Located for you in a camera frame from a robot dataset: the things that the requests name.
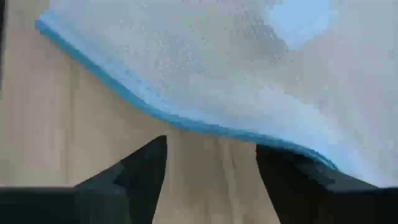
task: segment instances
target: black plastic part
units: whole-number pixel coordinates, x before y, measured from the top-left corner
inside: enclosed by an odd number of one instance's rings
[[[74,188],[2,188],[0,223],[152,223],[166,158],[160,136]]]
[[[398,189],[379,189],[280,149],[256,151],[281,224],[398,223]]]

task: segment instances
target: wooden surface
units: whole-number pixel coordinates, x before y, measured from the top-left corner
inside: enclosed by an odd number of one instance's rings
[[[34,29],[48,4],[8,2],[0,184],[75,185],[166,134],[154,223],[279,223],[254,144],[189,133],[135,110]]]

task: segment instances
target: wood grain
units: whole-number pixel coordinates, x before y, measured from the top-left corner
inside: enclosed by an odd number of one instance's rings
[[[34,29],[48,4],[7,6],[0,184],[75,185],[166,134],[154,223],[279,223],[254,144],[182,131],[135,110]]]

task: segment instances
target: textured foam surface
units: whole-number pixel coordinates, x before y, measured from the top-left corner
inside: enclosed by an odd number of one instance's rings
[[[37,28],[151,115],[283,144],[389,186],[398,184],[396,9],[393,1],[55,0]]]

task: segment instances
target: blue edge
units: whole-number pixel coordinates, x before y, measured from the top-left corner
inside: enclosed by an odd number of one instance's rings
[[[95,64],[88,57],[86,57],[78,49],[74,48],[72,44],[68,43],[60,35],[58,35],[54,30],[45,24],[44,21],[37,20],[35,22],[35,28],[40,31],[40,33],[50,40],[54,41],[61,49],[70,54],[72,58],[84,65],[88,70],[93,72],[97,78],[104,82],[107,86],[118,93],[124,100],[134,105],[138,108],[157,119],[166,121],[178,128],[187,129],[189,131],[194,131],[197,133],[205,134],[217,134],[220,136],[231,137],[235,139],[240,139],[243,141],[255,142],[257,144],[262,144],[265,146],[274,147],[277,149],[283,149],[291,151],[297,154],[301,154],[312,158],[324,165],[338,170],[337,166],[325,156],[317,153],[313,149],[300,146],[291,142],[283,141],[281,139],[272,138],[263,134],[250,133],[248,131],[241,131],[237,129],[224,128],[215,124],[206,124],[199,121],[193,121],[187,118],[182,118],[178,115],[164,113],[151,105],[148,105],[142,99],[138,98],[136,95],[131,93],[124,85],[120,84],[118,81],[114,80],[109,76],[100,65]]]

